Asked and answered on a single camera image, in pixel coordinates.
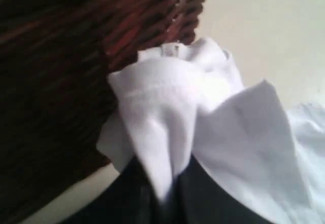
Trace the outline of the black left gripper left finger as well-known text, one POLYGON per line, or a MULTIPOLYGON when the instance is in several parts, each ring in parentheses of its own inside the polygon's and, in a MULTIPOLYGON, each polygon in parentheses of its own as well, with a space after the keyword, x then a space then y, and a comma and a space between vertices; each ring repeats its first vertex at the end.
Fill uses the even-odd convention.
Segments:
POLYGON ((144 170, 133 158, 116 180, 90 204, 61 223, 162 223, 144 170))

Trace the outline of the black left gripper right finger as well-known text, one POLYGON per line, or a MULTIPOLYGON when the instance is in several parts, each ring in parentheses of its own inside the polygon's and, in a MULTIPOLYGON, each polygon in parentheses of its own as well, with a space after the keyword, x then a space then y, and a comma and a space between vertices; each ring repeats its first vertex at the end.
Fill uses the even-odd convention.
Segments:
POLYGON ((270 223, 215 183, 194 156, 179 175, 175 194, 180 223, 270 223))

